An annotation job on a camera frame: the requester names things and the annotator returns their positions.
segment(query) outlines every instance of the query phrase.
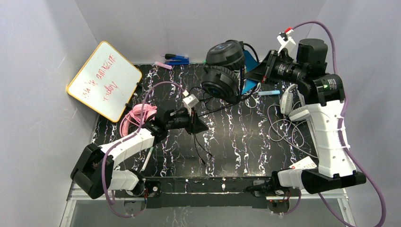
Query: light blue marker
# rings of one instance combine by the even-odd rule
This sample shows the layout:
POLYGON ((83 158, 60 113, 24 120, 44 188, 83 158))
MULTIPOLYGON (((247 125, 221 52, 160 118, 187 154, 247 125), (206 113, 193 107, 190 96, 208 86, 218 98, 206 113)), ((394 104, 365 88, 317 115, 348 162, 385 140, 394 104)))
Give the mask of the light blue marker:
POLYGON ((273 95, 279 95, 280 91, 274 90, 274 91, 260 91, 258 92, 259 96, 273 96, 273 95))

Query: black marble pattern tablecloth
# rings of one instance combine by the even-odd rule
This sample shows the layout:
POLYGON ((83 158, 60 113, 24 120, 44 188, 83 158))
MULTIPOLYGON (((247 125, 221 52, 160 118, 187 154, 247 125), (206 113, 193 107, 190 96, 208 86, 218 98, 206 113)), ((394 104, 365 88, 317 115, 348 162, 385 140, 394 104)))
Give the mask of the black marble pattern tablecloth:
MULTIPOLYGON (((203 72, 202 64, 190 64, 174 66, 173 70, 165 70, 154 65, 137 65, 142 72, 143 89, 137 89, 131 98, 130 104, 142 103, 142 99, 149 88, 160 81, 174 81, 182 84, 189 90, 193 86, 200 85, 200 77, 203 72)), ((276 86, 262 85, 261 90, 280 90, 284 92, 289 84, 280 83, 276 86)), ((202 97, 202 91, 195 89, 197 97, 202 97)), ((279 103, 279 96, 261 96, 256 94, 250 98, 250 109, 244 102, 218 111, 201 119, 209 126, 210 130, 199 133, 199 142, 213 154, 208 157, 206 152, 198 146, 198 151, 207 162, 203 165, 195 151, 192 135, 184 129, 171 130, 168 137, 158 144, 150 159, 145 176, 260 176, 270 175, 271 171, 289 167, 292 163, 304 158, 306 155, 285 141, 273 142, 268 136, 269 120, 267 109, 271 104, 279 103)), ((164 105, 168 108, 180 108, 182 95, 172 85, 157 87, 148 103, 152 105, 164 105)), ((209 109, 216 109, 226 103, 219 99, 212 99, 208 103, 209 109)), ((204 104, 197 104, 198 114, 207 113, 204 104)), ((282 119, 279 108, 270 108, 272 121, 282 119)), ((120 138, 120 123, 112 123, 100 116, 96 125, 93 142, 97 145, 106 144, 120 138)), ((275 127, 284 132, 289 125, 287 123, 276 124, 275 127)), ((299 125, 305 138, 303 150, 316 155, 312 137, 307 124, 299 125)), ((141 169, 146 158, 147 150, 130 157, 119 166, 123 169, 141 169)))

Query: whiteboard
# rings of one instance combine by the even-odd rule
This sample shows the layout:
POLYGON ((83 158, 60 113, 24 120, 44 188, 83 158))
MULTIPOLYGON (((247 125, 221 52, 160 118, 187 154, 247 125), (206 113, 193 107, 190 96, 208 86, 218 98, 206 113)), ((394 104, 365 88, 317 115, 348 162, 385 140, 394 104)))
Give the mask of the whiteboard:
POLYGON ((67 87, 72 97, 108 120, 118 122, 142 73, 102 41, 67 87))

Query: pink marker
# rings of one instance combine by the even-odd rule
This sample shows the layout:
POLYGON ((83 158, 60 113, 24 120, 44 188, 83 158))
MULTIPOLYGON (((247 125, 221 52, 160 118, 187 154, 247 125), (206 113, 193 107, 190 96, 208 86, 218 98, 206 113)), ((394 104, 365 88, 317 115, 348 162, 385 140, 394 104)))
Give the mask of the pink marker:
POLYGON ((166 65, 166 64, 163 64, 163 63, 158 62, 158 61, 155 61, 155 65, 163 67, 163 68, 168 69, 168 70, 171 70, 173 68, 171 65, 166 65))

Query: black headphones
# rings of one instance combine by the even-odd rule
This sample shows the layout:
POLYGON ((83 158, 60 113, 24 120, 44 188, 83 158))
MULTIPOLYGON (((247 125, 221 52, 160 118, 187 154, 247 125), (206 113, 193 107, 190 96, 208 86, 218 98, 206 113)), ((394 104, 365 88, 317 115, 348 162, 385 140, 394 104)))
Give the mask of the black headphones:
POLYGON ((206 55, 204 73, 200 79, 202 88, 213 97, 221 98, 230 104, 241 99, 242 81, 234 72, 245 64, 244 44, 237 40, 227 40, 213 46, 206 55))

